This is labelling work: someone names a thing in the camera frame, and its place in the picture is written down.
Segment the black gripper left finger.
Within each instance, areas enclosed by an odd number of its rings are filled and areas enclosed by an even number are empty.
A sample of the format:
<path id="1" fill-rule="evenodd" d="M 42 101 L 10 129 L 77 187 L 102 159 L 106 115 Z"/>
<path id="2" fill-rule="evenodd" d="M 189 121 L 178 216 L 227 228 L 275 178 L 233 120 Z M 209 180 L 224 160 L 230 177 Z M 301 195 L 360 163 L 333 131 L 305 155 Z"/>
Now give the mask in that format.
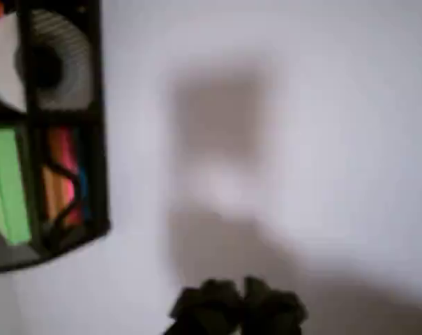
<path id="1" fill-rule="evenodd" d="M 170 313 L 165 334 L 234 334 L 243 300 L 234 281 L 210 278 L 198 287 L 184 287 Z"/>

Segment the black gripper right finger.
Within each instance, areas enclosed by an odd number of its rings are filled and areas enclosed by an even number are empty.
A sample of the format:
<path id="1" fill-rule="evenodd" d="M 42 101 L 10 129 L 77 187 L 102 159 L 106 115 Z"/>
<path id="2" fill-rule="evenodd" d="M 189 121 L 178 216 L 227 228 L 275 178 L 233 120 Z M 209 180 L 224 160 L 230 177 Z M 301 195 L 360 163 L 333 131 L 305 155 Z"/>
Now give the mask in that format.
<path id="1" fill-rule="evenodd" d="M 244 278 L 244 334 L 302 334 L 308 317 L 306 306 L 292 291 L 272 288 L 254 276 Z"/>

